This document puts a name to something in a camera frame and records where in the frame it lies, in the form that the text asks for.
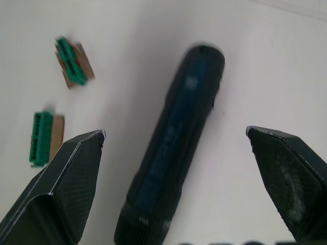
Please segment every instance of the green connector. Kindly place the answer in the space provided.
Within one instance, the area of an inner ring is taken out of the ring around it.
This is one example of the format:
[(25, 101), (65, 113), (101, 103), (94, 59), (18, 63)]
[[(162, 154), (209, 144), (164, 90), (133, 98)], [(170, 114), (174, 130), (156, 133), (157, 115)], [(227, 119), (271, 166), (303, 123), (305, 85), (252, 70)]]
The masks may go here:
[(49, 112), (34, 114), (30, 162), (32, 167), (44, 166), (49, 162), (53, 116)]
[(77, 57), (74, 49), (64, 37), (57, 39), (58, 53), (61, 60), (65, 63), (65, 71), (69, 80), (73, 83), (84, 85), (86, 77), (81, 67), (76, 64)]

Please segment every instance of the cylindrical object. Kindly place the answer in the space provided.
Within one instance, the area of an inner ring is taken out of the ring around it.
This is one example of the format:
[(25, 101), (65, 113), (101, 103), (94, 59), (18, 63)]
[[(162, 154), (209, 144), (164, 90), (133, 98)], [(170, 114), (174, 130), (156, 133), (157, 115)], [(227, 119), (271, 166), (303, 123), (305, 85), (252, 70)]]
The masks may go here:
[(184, 58), (122, 208), (116, 245), (162, 244), (176, 211), (225, 64), (215, 48), (197, 46)]

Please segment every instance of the brown cardboard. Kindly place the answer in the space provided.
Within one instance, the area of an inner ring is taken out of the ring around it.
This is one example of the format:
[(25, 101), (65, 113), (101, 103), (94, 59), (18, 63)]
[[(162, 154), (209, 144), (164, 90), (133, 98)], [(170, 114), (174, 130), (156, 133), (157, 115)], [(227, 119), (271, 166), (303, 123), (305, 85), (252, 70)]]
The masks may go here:
[(64, 127), (64, 117), (59, 115), (53, 116), (49, 162), (53, 159), (53, 157), (56, 155), (57, 151), (62, 145)]
[[(74, 51), (75, 51), (75, 54), (76, 54), (76, 58), (80, 64), (80, 67), (86, 77), (86, 80), (89, 81), (90, 79), (93, 79), (94, 78), (94, 73), (93, 73), (93, 70), (92, 70), (92, 67), (88, 61), (88, 58), (85, 54), (85, 51), (84, 51), (84, 48), (82, 46), (82, 44), (80, 43), (76, 43), (76, 44), (71, 44), (70, 45), (73, 47)], [(65, 81), (66, 81), (66, 85), (67, 85), (67, 88), (71, 88), (71, 87), (74, 87), (76, 85), (78, 85), (77, 83), (74, 83), (72, 81), (69, 80), (65, 70), (64, 70), (64, 66), (63, 66), (63, 62), (62, 60), (60, 59), (60, 56), (58, 54), (58, 52), (56, 52), (56, 57), (58, 59), (58, 62), (62, 68), (62, 74), (65, 78)]]

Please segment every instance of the white background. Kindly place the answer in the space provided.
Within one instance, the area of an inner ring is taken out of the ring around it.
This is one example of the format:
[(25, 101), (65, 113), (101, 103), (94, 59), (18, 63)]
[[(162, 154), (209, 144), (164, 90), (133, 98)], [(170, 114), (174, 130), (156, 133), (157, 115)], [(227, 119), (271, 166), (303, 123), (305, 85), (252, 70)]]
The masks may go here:
[[(267, 195), (248, 125), (301, 137), (327, 160), (327, 4), (313, 0), (0, 2), (0, 218), (39, 169), (33, 113), (65, 116), (64, 139), (105, 129), (97, 192), (80, 244), (113, 244), (120, 208), (187, 49), (220, 47), (221, 89), (165, 245), (291, 240)], [(60, 34), (81, 41), (96, 79), (66, 88)]]

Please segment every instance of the white table surface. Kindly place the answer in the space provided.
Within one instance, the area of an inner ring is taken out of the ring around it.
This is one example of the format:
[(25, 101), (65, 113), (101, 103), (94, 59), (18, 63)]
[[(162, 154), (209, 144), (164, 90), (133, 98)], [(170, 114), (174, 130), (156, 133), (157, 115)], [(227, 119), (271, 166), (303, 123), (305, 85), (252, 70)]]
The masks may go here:
[[(65, 116), (65, 140), (106, 130), (80, 244), (113, 244), (174, 73), (204, 41), (220, 47), (225, 71), (165, 245), (292, 240), (245, 129), (298, 135), (327, 160), (325, 10), (313, 0), (1, 1), (0, 218), (39, 171), (28, 162), (33, 113), (53, 108)], [(85, 87), (65, 86), (60, 34), (84, 46), (96, 75)]]

